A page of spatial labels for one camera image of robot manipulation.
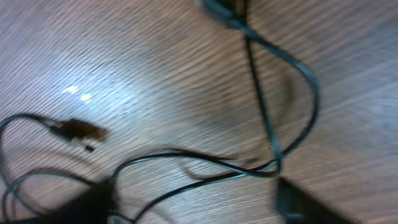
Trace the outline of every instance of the wooden surface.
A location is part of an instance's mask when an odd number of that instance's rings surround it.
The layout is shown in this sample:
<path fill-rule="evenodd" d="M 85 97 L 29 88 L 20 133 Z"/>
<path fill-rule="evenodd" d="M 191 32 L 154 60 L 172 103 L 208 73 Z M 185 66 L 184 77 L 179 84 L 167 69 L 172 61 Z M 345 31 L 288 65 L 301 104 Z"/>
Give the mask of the wooden surface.
<path fill-rule="evenodd" d="M 322 85 L 322 117 L 283 174 L 364 223 L 398 222 L 397 9 L 391 0 L 267 0 L 251 8 L 253 28 L 312 67 Z M 287 145 L 308 118 L 310 95 L 297 72 L 256 49 Z M 2 118 L 23 111 L 78 118 L 109 133 L 86 154 L 18 121 L 4 144 L 13 177 L 58 167 L 100 180 L 120 162 L 165 146 L 270 156 L 241 34 L 192 1 L 2 0 L 0 65 Z M 145 202 L 193 182 L 181 166 L 223 172 L 173 159 L 126 169 L 124 213 L 133 217 Z M 53 208 L 82 188 L 40 177 L 22 189 Z M 249 177 L 203 187 L 162 202 L 142 223 L 280 223 L 273 190 L 270 180 Z M 20 205 L 16 214 L 31 216 Z"/>

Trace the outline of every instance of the black plug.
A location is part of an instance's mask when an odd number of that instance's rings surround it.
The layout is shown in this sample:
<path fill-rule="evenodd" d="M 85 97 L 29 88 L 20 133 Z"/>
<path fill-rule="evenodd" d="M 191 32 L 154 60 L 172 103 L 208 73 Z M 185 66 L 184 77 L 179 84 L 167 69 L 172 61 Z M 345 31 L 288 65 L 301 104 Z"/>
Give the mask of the black plug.
<path fill-rule="evenodd" d="M 64 139 L 65 141 L 70 142 L 75 146 L 82 147 L 84 150 L 89 152 L 93 152 L 95 150 L 94 147 L 89 146 L 82 141 L 84 136 L 81 135 L 78 127 L 73 126 L 69 121 L 51 121 L 49 126 L 52 134 Z"/>
<path fill-rule="evenodd" d="M 227 28 L 237 29 L 239 0 L 197 0 L 198 5 L 214 20 Z"/>

